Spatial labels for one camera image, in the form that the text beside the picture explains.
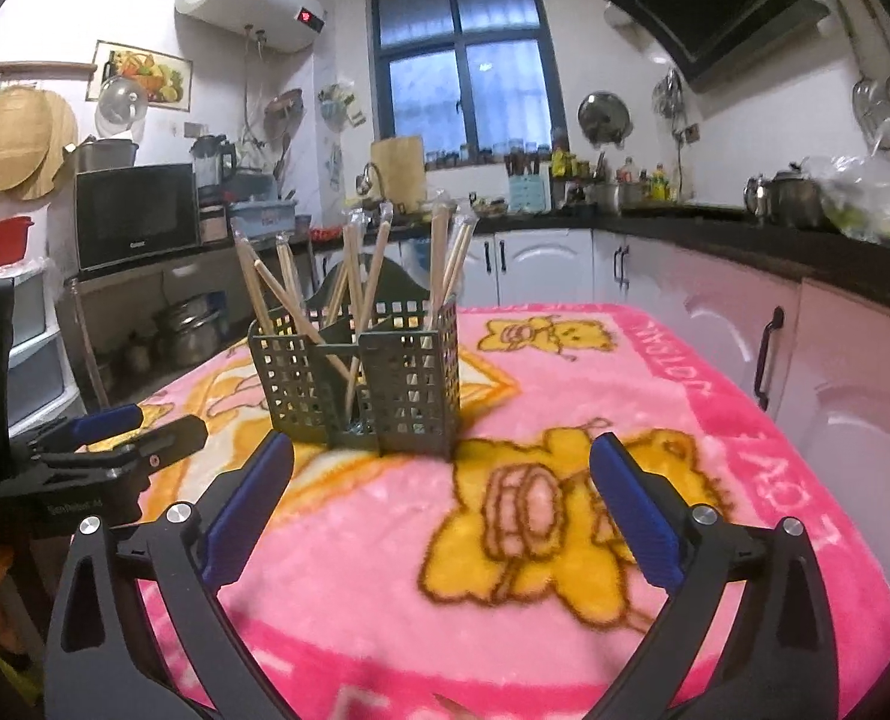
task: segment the kettle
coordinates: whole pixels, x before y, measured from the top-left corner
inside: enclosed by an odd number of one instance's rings
[[[830,229],[821,207],[821,189],[797,163],[779,170],[773,178],[749,178],[744,191],[745,208],[757,218],[799,230]]]
[[[767,220],[771,217],[770,190],[771,181],[765,178],[765,175],[759,173],[749,178],[744,191],[745,208],[748,209],[748,213],[762,220]]]

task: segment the wall outlet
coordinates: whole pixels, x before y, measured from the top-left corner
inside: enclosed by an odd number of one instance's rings
[[[195,122],[185,122],[186,138],[202,138],[208,135],[208,124],[196,124]]]

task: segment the silver screw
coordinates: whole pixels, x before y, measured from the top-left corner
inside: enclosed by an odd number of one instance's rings
[[[187,503],[176,503],[169,507],[165,515],[169,522],[185,522],[192,517],[192,507]]]
[[[796,519],[795,517],[786,517],[782,520],[782,530],[784,530],[789,536],[801,536],[802,533],[805,533],[805,526],[802,525],[802,521],[800,519]]]
[[[691,516],[700,525],[714,525],[718,519],[718,512],[702,503],[691,510]]]
[[[98,519],[98,517],[95,517],[94,515],[85,517],[85,519],[79,523],[79,533],[85,533],[85,536],[89,536],[90,533],[95,533],[100,527],[101,519]]]

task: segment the pink blanket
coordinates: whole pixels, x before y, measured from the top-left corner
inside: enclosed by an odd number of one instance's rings
[[[805,522],[832,605],[842,714],[854,706],[890,658],[890,588],[749,398],[626,307],[465,311],[458,327],[466,432],[453,462],[296,445],[290,488],[242,579],[220,593],[297,712],[445,720],[438,693],[481,717],[581,718],[666,597],[589,483],[590,441],[605,430],[690,503],[750,525]],[[196,500],[270,426],[245,346],[143,408],[146,426],[195,413],[210,433],[154,477],[149,518]],[[740,593],[726,592],[679,698],[707,682]],[[157,590],[145,595],[176,680],[207,702]]]

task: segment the red display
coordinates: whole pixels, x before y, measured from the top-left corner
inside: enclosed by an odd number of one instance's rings
[[[325,22],[322,19],[319,19],[311,10],[304,8],[298,11],[298,16],[296,20],[299,20],[304,25],[309,26],[317,32],[321,32]]]

